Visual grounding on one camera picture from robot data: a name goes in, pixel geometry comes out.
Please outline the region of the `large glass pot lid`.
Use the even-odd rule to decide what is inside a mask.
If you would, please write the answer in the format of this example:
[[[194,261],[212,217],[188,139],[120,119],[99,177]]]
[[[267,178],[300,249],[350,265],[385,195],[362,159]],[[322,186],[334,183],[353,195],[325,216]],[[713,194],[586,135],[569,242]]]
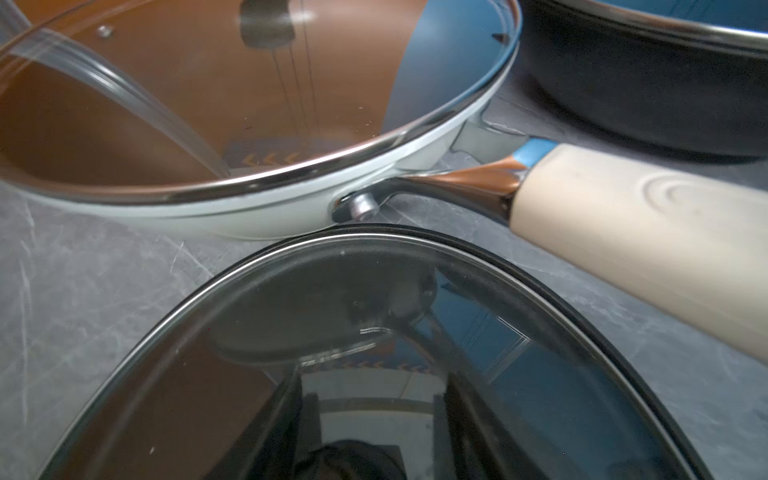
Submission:
[[[160,205],[372,160],[467,112],[515,1],[5,1],[1,178]]]

